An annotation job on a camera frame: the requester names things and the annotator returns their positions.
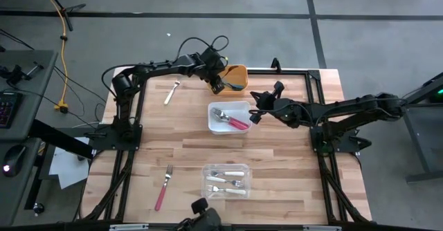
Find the wooden tabletop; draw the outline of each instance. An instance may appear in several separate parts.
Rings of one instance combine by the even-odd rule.
[[[325,69],[320,74],[326,102],[344,100],[338,71]],[[178,223],[192,218],[190,205],[201,198],[202,167],[244,163],[252,169],[250,198],[208,201],[224,223],[327,223],[318,161],[311,148],[308,128],[290,129],[265,115],[247,134],[216,136],[208,129],[209,103],[246,100],[254,109],[255,101],[249,91],[272,91],[277,80],[285,87],[282,97],[307,101],[304,77],[251,75],[247,92],[235,97],[213,95],[199,78],[180,77],[180,86],[169,105],[164,106],[175,79],[177,76],[148,80],[141,119],[143,137],[132,169],[125,222]],[[103,122],[111,123],[115,112],[114,101],[109,97]],[[90,213],[109,189],[115,156],[116,152],[105,151],[94,160],[84,191],[83,215]],[[337,162],[343,191],[360,213],[371,219],[356,158],[337,154]],[[174,174],[161,210],[156,212],[154,206],[168,164],[174,165]],[[338,218],[334,194],[332,199]]]

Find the gray floor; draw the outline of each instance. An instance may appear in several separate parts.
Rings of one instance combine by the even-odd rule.
[[[220,12],[306,14],[306,0],[61,0],[66,6],[87,3],[85,10],[134,12]],[[318,14],[440,15],[443,0],[314,0]],[[0,8],[52,10],[47,0],[0,0]],[[73,19],[66,62],[69,75],[102,96],[100,75],[106,68],[129,62],[146,62],[174,56],[186,37],[211,40],[227,35],[224,51],[232,63],[269,66],[278,57],[284,67],[318,68],[309,20],[297,19]],[[319,21],[328,68],[337,68],[345,97],[381,91],[403,95],[442,72],[441,21]],[[38,49],[60,49],[60,21],[53,17],[0,17],[0,28]],[[0,36],[8,49],[25,49]],[[184,52],[203,47],[189,43]],[[62,81],[53,76],[46,96],[58,100]],[[98,100],[81,92],[84,119],[94,121]],[[71,93],[67,102],[81,113]],[[81,122],[60,115],[43,103],[38,118],[56,127]],[[403,121],[376,122],[361,129],[360,136],[373,145],[362,152],[363,177],[373,219],[387,225],[441,230],[443,180],[407,185],[404,177],[422,172]],[[20,213],[16,225],[70,221],[82,185],[61,191],[57,183],[45,185],[39,200],[48,210],[39,218]],[[57,203],[67,199],[69,205]]]

